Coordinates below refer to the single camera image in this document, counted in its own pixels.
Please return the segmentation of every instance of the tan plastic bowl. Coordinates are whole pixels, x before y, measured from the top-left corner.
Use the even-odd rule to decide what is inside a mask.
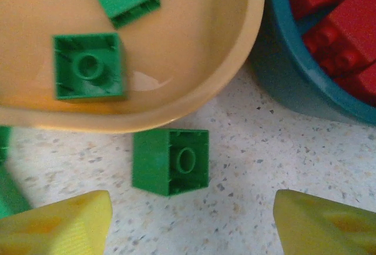
[[[135,132],[196,110],[247,58],[264,0],[161,0],[117,32],[129,100],[55,100],[51,35],[113,32],[97,0],[0,0],[0,124]]]

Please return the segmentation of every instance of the teal bowl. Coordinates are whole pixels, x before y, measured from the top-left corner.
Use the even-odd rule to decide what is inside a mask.
[[[276,101],[293,111],[338,122],[376,124],[376,108],[333,82],[301,39],[331,9],[295,21],[289,0],[266,0],[250,54],[257,80]]]

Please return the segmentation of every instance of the white speckled surface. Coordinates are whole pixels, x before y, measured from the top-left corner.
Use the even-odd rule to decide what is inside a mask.
[[[208,189],[164,198],[131,188],[132,135],[17,128],[7,166],[34,206],[109,190],[107,255],[282,254],[277,189],[376,210],[376,129],[290,112],[247,68],[169,127],[210,131]]]

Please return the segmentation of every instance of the bowl rim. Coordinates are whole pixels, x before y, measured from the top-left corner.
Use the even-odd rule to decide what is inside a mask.
[[[99,115],[0,106],[0,121],[9,126],[102,133],[139,132],[186,116],[216,96],[242,67],[259,32],[264,0],[247,0],[240,33],[219,67],[198,87],[162,107],[142,113]]]
[[[287,47],[289,57],[298,71],[314,86],[317,92],[337,109],[353,115],[362,122],[376,123],[376,108],[372,107],[339,87],[312,58],[298,32],[291,13],[289,0],[271,0],[276,19],[278,40]]]

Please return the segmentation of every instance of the terrazzo surface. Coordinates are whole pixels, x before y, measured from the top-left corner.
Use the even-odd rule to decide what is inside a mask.
[[[171,198],[131,187],[132,135],[16,128],[9,171],[35,207],[110,191],[105,254],[282,254],[278,189],[376,210],[376,129],[303,116],[243,68],[169,128],[210,131],[210,186]]]

